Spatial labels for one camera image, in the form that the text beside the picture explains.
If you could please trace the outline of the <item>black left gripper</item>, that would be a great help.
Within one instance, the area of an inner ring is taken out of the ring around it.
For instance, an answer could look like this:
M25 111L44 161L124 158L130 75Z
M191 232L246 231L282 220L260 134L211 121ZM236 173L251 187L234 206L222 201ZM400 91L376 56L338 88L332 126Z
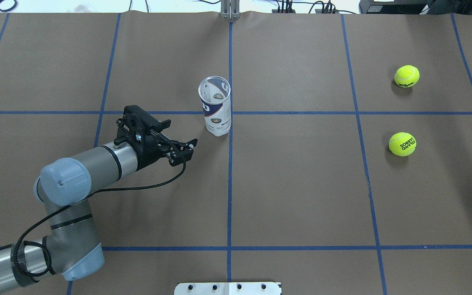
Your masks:
M137 158L137 170L150 166L160 158L165 157L165 154L170 166L175 167L184 164L192 159L197 144L197 138L188 142L162 140L160 136L150 132L137 133L131 137L131 147Z

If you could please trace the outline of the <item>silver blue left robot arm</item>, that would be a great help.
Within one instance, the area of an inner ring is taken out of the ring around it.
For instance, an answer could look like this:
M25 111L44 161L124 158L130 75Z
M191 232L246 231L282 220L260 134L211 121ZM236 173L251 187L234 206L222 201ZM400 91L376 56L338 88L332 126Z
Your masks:
M161 158L167 158L171 166L186 166L197 144L197 139L178 142L152 130L118 136L45 166L34 183L34 195L47 216L17 242L0 247L0 294L58 273L75 281L97 272L104 255L89 198L113 192L111 184Z

